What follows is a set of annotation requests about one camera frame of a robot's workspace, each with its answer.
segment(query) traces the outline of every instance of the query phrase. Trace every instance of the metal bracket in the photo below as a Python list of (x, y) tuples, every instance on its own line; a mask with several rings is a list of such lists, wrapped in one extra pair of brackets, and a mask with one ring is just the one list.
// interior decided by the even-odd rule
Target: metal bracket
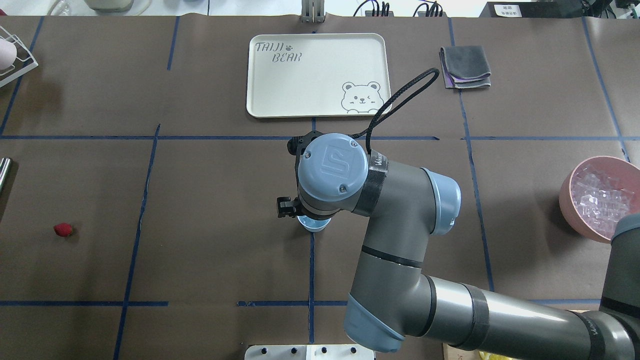
[(254, 345), (244, 360), (375, 360), (376, 354), (358, 344)]
[(302, 0), (302, 22), (324, 22), (324, 0)]

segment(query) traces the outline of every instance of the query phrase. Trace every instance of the pink object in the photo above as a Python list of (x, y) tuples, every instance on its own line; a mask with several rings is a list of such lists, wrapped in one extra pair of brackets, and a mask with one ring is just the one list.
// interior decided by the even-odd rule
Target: pink object
[(630, 213), (640, 213), (640, 168), (612, 156), (595, 156), (578, 164), (578, 166), (571, 171), (571, 174), (566, 177), (560, 188), (560, 210), (569, 225), (585, 238), (601, 243), (610, 243), (611, 239), (598, 234), (587, 225), (573, 205), (571, 189), (573, 187), (573, 180), (575, 179), (574, 175), (576, 172), (585, 168), (586, 165), (592, 165), (599, 171), (606, 173), (609, 177), (620, 179), (619, 188), (624, 188), (636, 193), (636, 196), (634, 196), (630, 204)]

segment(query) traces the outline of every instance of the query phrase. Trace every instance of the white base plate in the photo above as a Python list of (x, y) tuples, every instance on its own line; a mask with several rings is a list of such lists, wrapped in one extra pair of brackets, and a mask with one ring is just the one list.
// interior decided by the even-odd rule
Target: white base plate
[(371, 116), (390, 97), (378, 34), (258, 35), (249, 43), (246, 110), (254, 117)]
[(357, 344), (341, 345), (254, 345), (246, 349), (244, 360), (375, 360), (373, 350)]

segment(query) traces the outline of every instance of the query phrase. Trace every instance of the red sponge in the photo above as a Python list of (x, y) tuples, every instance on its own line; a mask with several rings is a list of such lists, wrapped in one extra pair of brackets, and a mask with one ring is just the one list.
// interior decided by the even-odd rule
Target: red sponge
[(54, 226), (53, 231), (55, 231), (58, 236), (67, 237), (74, 232), (74, 228), (66, 222), (63, 222), (62, 224)]

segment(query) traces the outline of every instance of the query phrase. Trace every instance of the folded cloth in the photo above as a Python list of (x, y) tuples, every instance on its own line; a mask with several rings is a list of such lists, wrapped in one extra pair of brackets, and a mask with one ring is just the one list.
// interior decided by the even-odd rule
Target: folded cloth
[(491, 69), (482, 46), (441, 47), (440, 62), (446, 88), (491, 86)]

